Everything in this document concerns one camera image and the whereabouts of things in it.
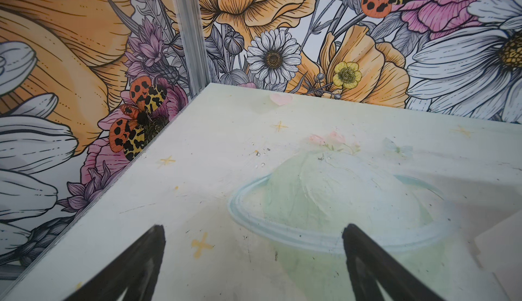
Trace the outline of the white three-compartment bin tray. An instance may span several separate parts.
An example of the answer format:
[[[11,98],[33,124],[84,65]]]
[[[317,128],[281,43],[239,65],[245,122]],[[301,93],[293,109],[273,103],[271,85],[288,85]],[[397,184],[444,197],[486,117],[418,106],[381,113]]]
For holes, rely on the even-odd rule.
[[[481,267],[493,273],[510,300],[520,300],[521,212],[481,233],[474,242]]]

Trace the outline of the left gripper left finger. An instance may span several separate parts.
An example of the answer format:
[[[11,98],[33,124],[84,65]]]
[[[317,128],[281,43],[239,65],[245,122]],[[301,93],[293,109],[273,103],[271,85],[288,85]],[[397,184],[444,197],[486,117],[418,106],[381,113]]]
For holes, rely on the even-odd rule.
[[[164,227],[152,226],[67,300],[151,300],[165,248]]]

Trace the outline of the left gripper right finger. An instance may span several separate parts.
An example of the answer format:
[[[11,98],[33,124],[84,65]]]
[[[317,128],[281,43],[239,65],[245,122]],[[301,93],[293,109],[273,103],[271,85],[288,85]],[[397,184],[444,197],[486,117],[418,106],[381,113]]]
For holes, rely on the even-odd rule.
[[[356,300],[441,300],[389,253],[354,224],[343,230],[343,246]]]

